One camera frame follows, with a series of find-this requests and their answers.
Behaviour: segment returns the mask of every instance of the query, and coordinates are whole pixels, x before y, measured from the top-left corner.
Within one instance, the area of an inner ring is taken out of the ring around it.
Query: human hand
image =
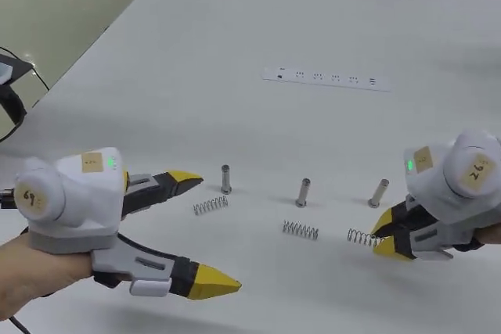
[[[474,237],[482,244],[501,244],[501,223],[479,228]]]
[[[0,246],[0,321],[91,275],[90,253],[53,255],[30,248],[28,234],[14,238]]]

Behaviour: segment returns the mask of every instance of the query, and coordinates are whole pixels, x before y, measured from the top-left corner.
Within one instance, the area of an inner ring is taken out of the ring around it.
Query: cylindrical metal peg
[[[381,179],[379,185],[376,188],[373,196],[367,201],[370,207],[376,209],[379,207],[380,201],[383,198],[383,194],[386,192],[386,189],[390,185],[390,181],[387,179]]]
[[[222,187],[221,192],[224,195],[229,195],[232,192],[232,186],[229,184],[229,166],[227,164],[221,167],[222,171]]]
[[[301,189],[299,190],[299,197],[296,200],[297,207],[305,207],[306,206],[306,196],[308,196],[308,190],[310,189],[310,179],[304,178],[301,183]]]

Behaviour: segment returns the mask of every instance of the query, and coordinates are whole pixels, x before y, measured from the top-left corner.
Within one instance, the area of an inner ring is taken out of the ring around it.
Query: gray gripper handle
[[[92,270],[129,275],[134,296],[166,296],[171,289],[171,271],[176,256],[141,246],[121,234],[113,247],[92,251]]]

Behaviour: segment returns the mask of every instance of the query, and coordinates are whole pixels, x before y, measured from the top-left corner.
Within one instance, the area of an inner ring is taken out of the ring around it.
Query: black cable
[[[8,48],[0,46],[0,50],[8,52],[10,55],[14,56],[18,60],[22,60],[19,56],[17,56],[15,53],[13,53],[12,51],[10,51]],[[49,86],[45,83],[44,79],[41,78],[41,76],[38,74],[38,72],[37,72],[37,70],[35,69],[34,66],[32,66],[31,69],[33,70],[35,76],[38,77],[38,80],[40,80],[40,82],[45,86],[45,88],[47,89],[47,92],[48,92],[50,89],[49,89]]]
[[[16,326],[23,334],[31,334],[30,331],[28,329],[26,329],[26,327],[21,324],[17,318],[15,318],[14,316],[12,316],[11,318],[9,318],[9,320],[12,322],[12,324],[14,326]]]

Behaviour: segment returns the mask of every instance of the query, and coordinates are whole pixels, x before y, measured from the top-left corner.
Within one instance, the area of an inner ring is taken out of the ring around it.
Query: finger
[[[501,224],[479,228],[475,231],[474,236],[483,244],[501,244]]]

